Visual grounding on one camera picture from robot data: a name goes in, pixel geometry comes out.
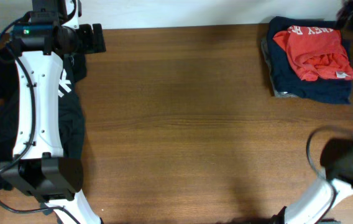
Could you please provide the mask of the red soccer t-shirt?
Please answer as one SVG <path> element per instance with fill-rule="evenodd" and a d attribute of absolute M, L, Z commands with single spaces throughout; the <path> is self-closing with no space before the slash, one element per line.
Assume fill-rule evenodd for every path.
<path fill-rule="evenodd" d="M 290 26 L 276 33 L 273 40 L 285 51 L 300 80 L 353 80 L 353 68 L 339 30 Z"/>

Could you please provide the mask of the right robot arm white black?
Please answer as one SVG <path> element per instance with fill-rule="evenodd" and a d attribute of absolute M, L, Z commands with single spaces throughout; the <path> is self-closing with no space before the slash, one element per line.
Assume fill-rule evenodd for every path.
<path fill-rule="evenodd" d="M 353 31 L 353 1 L 344 1 L 335 21 L 274 17 L 261 41 L 274 93 L 347 104 L 353 69 L 343 28 Z M 324 223 L 333 207 L 353 195 L 353 131 L 334 126 L 329 130 L 338 137 L 326 143 L 320 164 L 313 166 L 315 182 L 271 223 Z"/>

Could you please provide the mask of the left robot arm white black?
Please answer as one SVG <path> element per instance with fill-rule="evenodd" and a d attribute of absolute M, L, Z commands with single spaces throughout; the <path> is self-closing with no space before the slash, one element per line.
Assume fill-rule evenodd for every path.
<path fill-rule="evenodd" d="M 99 24 L 78 22 L 79 1 L 34 1 L 9 26 L 19 79 L 19 122 L 12 161 L 0 177 L 54 211 L 63 223 L 101 223 L 82 190 L 83 166 L 67 157 L 58 129 L 58 99 L 68 89 L 64 57 L 104 52 Z"/>

